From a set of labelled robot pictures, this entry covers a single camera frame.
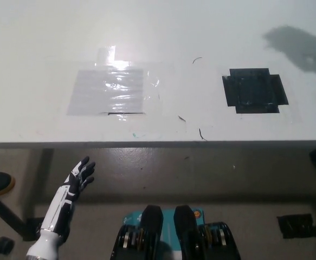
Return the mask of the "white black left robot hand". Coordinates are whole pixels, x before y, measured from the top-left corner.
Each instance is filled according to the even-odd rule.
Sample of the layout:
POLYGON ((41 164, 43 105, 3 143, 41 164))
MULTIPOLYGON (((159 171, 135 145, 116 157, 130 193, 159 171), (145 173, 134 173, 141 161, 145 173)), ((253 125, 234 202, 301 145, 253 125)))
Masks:
POLYGON ((41 230, 57 234, 65 242, 70 233, 70 223, 75 202, 86 186, 94 181, 95 163, 86 156, 71 170, 63 184, 57 189, 44 217, 41 230))

